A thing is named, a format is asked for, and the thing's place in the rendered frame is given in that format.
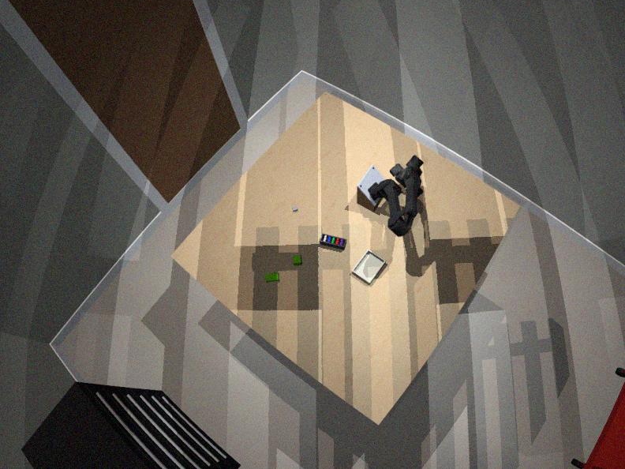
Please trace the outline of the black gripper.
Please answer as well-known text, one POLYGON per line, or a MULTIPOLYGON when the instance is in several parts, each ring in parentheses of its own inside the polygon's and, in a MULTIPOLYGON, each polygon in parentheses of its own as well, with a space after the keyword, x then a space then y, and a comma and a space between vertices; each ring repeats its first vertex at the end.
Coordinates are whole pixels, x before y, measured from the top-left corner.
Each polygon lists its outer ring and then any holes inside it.
MULTIPOLYGON (((392 169, 390 169, 390 173, 396 178, 402 169, 404 168, 399 163, 397 163, 396 165, 393 166, 392 169)), ((405 183, 402 183, 402 186, 406 188, 405 183)), ((417 191, 417 197, 419 197, 422 193, 423 193, 423 190, 421 189, 421 187, 419 187, 417 191)))

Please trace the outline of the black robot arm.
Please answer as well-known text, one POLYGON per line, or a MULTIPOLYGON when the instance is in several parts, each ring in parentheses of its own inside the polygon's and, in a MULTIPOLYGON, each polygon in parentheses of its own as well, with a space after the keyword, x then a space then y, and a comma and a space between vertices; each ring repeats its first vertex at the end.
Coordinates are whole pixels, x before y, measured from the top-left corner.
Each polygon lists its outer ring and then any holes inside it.
POLYGON ((420 167, 423 163, 421 159, 413 155, 406 164, 407 167, 402 169, 396 177, 398 183, 406 184, 406 204, 402 210, 399 203, 402 188, 395 180, 391 178, 386 179, 380 182, 379 185, 375 182, 368 188, 368 192, 373 200, 378 197, 385 197, 386 201, 388 201, 390 218, 387 220, 387 227, 398 237, 406 235, 412 227, 414 217, 417 215, 417 191, 421 186, 420 176, 422 169, 420 167), (406 223, 402 218, 405 214, 408 215, 406 223))

